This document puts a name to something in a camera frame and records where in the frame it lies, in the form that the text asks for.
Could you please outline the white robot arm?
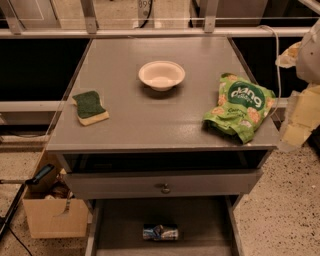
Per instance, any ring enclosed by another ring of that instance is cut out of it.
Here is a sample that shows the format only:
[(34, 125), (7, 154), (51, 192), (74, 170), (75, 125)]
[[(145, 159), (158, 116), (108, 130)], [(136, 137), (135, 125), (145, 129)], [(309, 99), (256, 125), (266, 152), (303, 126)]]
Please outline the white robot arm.
[(287, 101), (278, 148), (289, 152), (300, 148), (320, 126), (320, 20), (300, 42), (279, 55), (275, 64), (295, 67), (297, 77), (308, 83), (301, 93), (293, 91)]

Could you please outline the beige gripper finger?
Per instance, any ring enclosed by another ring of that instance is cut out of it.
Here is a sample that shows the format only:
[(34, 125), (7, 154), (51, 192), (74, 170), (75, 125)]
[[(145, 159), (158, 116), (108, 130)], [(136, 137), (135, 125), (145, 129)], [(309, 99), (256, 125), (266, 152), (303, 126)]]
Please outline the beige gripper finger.
[(290, 152), (300, 148), (320, 125), (320, 85), (293, 91), (281, 124), (278, 149)]

